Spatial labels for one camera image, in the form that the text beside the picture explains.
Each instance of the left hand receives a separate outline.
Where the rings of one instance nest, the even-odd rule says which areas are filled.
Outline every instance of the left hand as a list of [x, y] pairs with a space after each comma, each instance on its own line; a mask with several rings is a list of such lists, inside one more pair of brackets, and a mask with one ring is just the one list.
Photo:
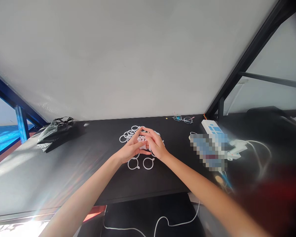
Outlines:
[[137, 138], [142, 130], [142, 127], [138, 128], [138, 130], [135, 132], [133, 137], [113, 156], [117, 159], [119, 159], [122, 164], [128, 162], [132, 157], [135, 157], [136, 155], [145, 154], [150, 155], [151, 152], [146, 150], [140, 150], [139, 148], [146, 144], [147, 141], [138, 142]]

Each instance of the glasses lens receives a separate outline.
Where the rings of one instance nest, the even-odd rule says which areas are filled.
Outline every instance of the glasses lens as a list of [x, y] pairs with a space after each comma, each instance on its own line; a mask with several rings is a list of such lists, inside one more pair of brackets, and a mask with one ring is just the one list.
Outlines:
[[190, 124], [190, 123], [192, 123], [192, 118], [191, 117], [185, 117], [184, 122], [187, 123], [187, 124]]
[[181, 115], [175, 115], [175, 116], [173, 117], [173, 119], [176, 120], [176, 121], [181, 121], [181, 120], [182, 120], [182, 119], [181, 119]]

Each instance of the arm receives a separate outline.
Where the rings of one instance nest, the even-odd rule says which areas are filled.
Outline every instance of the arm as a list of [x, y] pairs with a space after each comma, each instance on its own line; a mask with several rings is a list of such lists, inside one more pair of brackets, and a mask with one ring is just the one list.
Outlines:
[[208, 179], [171, 155], [152, 129], [143, 128], [152, 152], [165, 163], [191, 192], [223, 224], [231, 236], [269, 236], [234, 200]]
[[137, 142], [141, 128], [118, 152], [112, 155], [58, 210], [40, 234], [44, 236], [73, 236], [109, 183], [118, 168], [138, 153], [150, 155], [140, 150], [146, 142]]

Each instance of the black metal beam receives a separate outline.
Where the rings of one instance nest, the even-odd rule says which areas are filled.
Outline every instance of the black metal beam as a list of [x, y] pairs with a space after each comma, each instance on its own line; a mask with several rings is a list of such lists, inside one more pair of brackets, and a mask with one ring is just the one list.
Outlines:
[[24, 100], [22, 100], [10, 87], [8, 87], [0, 79], [0, 98], [3, 99], [8, 105], [15, 109], [16, 105], [20, 106], [26, 112], [26, 118], [31, 121], [35, 126], [41, 128], [47, 122], [36, 113]]
[[227, 98], [232, 89], [236, 86], [241, 76], [239, 72], [246, 71], [257, 55], [272, 37], [277, 28], [291, 15], [296, 12], [296, 2], [289, 0], [279, 0], [256, 36], [253, 38], [251, 44], [240, 58], [238, 64], [235, 66], [225, 84], [217, 94], [216, 98], [208, 108], [206, 116], [213, 118], [213, 115], [218, 109], [218, 102], [221, 97]]
[[258, 80], [262, 80], [262, 81], [273, 82], [276, 84], [281, 84], [284, 86], [290, 86], [290, 87], [296, 88], [296, 81], [285, 80], [285, 79], [276, 78], [276, 77], [262, 76], [262, 75], [258, 75], [258, 74], [248, 73], [248, 72], [239, 72], [238, 74], [240, 76], [250, 77], [250, 78], [254, 78], [254, 79], [258, 79]]
[[222, 117], [224, 116], [224, 103], [225, 103], [225, 99], [224, 99], [224, 97], [221, 97], [218, 102], [218, 117], [217, 117], [217, 119], [222, 119]]

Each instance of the black plastic bag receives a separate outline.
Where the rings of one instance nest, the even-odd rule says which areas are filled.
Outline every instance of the black plastic bag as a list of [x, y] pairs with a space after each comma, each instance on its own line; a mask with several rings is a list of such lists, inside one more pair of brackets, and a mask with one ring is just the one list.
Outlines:
[[62, 117], [54, 119], [51, 124], [45, 128], [38, 138], [37, 146], [44, 152], [51, 146], [56, 140], [66, 136], [69, 133], [69, 129], [72, 128], [73, 118]]

